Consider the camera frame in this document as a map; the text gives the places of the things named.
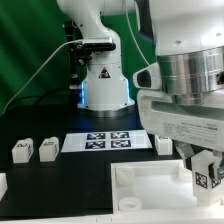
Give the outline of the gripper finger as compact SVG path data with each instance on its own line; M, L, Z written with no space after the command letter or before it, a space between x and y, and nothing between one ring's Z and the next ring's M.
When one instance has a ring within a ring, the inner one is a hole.
M175 141L175 148L183 160L184 167L188 170L191 170L192 169L191 158L194 156L194 151L191 145L188 143Z
M224 179L224 159L222 157L217 157L211 165L210 176L217 181Z

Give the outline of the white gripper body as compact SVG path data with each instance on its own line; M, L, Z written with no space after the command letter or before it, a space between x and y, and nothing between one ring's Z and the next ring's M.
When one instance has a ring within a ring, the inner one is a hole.
M214 150L224 150L224 89L206 93L203 105L182 106L160 91L142 89L137 103L150 134Z

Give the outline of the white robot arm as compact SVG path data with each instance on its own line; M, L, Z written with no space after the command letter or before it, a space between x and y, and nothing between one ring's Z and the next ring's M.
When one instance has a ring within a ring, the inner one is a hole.
M120 38L101 18L133 10L155 63L135 73L144 129L177 141L187 167L224 178L224 0L56 0L81 31L87 76L80 108L100 115L133 101Z

